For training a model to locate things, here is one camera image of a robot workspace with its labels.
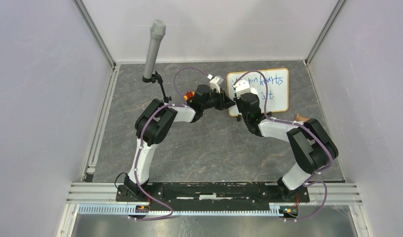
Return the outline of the white whiteboard with wooden frame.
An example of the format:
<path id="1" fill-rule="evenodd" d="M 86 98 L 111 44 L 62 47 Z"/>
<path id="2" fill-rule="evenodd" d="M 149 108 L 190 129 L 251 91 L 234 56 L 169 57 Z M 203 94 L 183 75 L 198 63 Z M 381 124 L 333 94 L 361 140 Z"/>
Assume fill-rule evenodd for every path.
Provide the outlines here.
<path id="1" fill-rule="evenodd" d="M 261 70 L 264 78 L 257 72 L 249 73 L 244 80 L 257 91 L 260 107 L 266 103 L 267 112 L 285 112 L 289 108 L 289 70 L 287 68 Z"/>

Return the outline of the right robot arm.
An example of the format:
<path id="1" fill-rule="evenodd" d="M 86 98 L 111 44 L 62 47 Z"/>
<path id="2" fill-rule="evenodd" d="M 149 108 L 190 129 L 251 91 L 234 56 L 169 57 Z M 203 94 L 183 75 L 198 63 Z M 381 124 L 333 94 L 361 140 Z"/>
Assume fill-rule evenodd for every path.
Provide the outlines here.
<path id="1" fill-rule="evenodd" d="M 259 137 L 275 138 L 289 143 L 295 158 L 293 167 L 277 181 L 277 196 L 282 201 L 292 200 L 299 187 L 323 169 L 332 166 L 339 155 L 320 122 L 314 118 L 305 122 L 272 118 L 259 107 L 256 94 L 245 93 L 235 98 L 248 131 Z"/>

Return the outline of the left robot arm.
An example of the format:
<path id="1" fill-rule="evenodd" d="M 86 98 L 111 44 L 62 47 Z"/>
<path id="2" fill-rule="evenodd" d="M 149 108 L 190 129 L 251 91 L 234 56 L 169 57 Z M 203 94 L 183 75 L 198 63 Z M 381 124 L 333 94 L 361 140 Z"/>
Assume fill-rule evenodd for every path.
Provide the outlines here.
<path id="1" fill-rule="evenodd" d="M 117 187 L 116 201 L 141 201 L 147 196 L 149 169 L 158 145 L 175 122 L 194 123 L 207 109 L 219 111 L 235 105 L 221 88 L 201 84 L 183 96 L 186 104 L 175 105 L 154 99 L 135 123 L 137 147 L 132 168 Z"/>

